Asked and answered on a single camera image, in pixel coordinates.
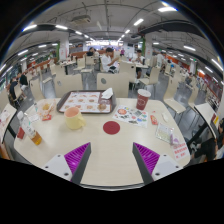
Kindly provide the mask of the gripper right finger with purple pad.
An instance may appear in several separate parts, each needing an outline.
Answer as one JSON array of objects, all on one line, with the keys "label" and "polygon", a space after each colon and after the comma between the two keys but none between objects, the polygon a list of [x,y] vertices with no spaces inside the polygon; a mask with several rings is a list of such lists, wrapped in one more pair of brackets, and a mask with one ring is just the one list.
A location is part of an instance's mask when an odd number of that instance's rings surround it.
[{"label": "gripper right finger with purple pad", "polygon": [[182,169],[169,155],[158,154],[138,143],[133,144],[132,152],[145,185]]}]

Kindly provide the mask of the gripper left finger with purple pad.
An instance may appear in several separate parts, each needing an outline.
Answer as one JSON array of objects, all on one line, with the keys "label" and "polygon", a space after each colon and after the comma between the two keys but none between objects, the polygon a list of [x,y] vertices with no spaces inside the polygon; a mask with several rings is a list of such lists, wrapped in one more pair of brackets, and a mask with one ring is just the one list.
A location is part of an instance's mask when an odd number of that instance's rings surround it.
[{"label": "gripper left finger with purple pad", "polygon": [[43,166],[43,169],[79,185],[90,154],[91,143],[88,142],[65,155],[56,154]]}]

